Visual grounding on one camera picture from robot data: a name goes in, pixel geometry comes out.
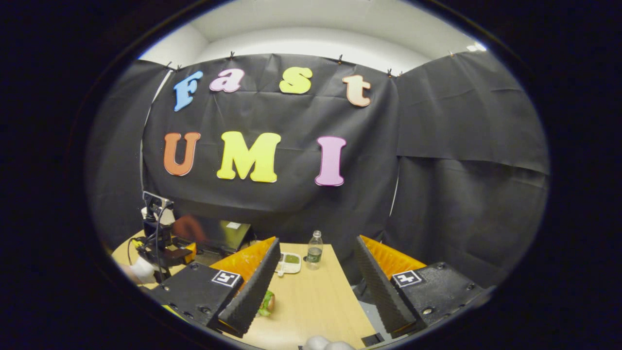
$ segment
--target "plastic bottle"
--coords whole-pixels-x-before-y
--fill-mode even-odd
[[[313,232],[313,238],[309,241],[309,250],[307,251],[307,267],[309,270],[320,268],[323,247],[322,233],[316,230]]]

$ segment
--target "wooden table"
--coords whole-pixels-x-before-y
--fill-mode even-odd
[[[119,246],[113,258],[128,263],[127,242]],[[281,252],[307,254],[307,245],[281,243]],[[135,262],[136,249],[130,247]],[[297,350],[306,340],[322,335],[330,341],[345,341],[356,349],[364,348],[361,338],[376,334],[361,308],[341,269],[330,244],[324,245],[318,270],[309,270],[302,262],[299,273],[273,274],[268,289],[274,293],[274,312],[268,317],[257,317],[242,339],[230,338],[269,350]],[[171,274],[181,267],[170,269]],[[156,283],[145,285],[148,288]]]

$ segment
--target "pink letter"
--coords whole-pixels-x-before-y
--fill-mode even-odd
[[[323,136],[317,139],[322,147],[322,163],[320,174],[315,178],[318,186],[341,186],[343,177],[339,175],[341,149],[346,145],[346,140],[334,136]]]
[[[218,74],[220,78],[214,79],[210,84],[210,90],[234,92],[240,88],[239,82],[244,77],[241,69],[226,69]]]

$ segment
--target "orange letter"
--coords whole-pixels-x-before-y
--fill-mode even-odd
[[[363,89],[371,88],[371,84],[364,82],[362,75],[350,75],[349,77],[343,78],[342,81],[348,84],[346,96],[350,103],[360,107],[368,106],[371,103],[368,97],[363,97]]]
[[[183,156],[183,163],[177,164],[175,161],[175,150],[177,142],[181,140],[182,135],[178,133],[170,133],[164,136],[164,169],[171,175],[184,176],[192,169],[194,162],[194,149],[197,140],[201,138],[200,133],[187,133],[183,138],[186,140],[186,154]]]

